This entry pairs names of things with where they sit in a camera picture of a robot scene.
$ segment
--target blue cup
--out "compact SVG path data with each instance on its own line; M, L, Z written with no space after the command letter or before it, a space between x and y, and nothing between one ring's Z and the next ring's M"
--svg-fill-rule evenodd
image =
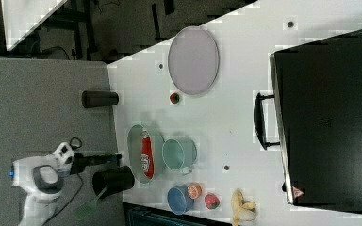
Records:
M175 186L167 193L167 202L173 213L183 215L192 208L194 200L188 194L188 186Z

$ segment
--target black cup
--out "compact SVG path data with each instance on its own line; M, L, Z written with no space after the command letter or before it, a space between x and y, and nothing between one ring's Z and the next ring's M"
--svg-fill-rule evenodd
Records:
M119 103L119 95L110 91L83 91L81 100L85 108L111 106Z
M101 196L101 199L112 194L116 194L134 186L135 179L128 166L111 169L93 174L93 191L96 195L106 187L107 191Z

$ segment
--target cable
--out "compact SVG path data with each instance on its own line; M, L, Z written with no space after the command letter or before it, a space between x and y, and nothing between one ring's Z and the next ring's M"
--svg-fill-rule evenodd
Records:
M49 219L47 219L43 225L46 225L49 221L51 221L51 219L53 219L53 218L55 218L57 215L59 215L59 214L70 204L70 202L73 201L73 199L74 199L74 198L78 195L78 193L81 191L81 188L82 188L83 185L84 185L84 180L82 179L82 177L80 176L80 174L77 173L76 175L78 176L78 178L79 178L80 181L81 181L80 187L79 187L78 190L75 192L75 194L72 196L72 198L71 198L65 205L63 205L63 207L61 207L61 209L60 209L59 211L57 211L53 216L51 216Z
M98 3L99 14L102 15L102 12L104 11L101 7L111 5L111 4L119 6L120 5L120 0L117 0L117 2L104 3L104 4L102 4L102 6L99 6L99 3Z

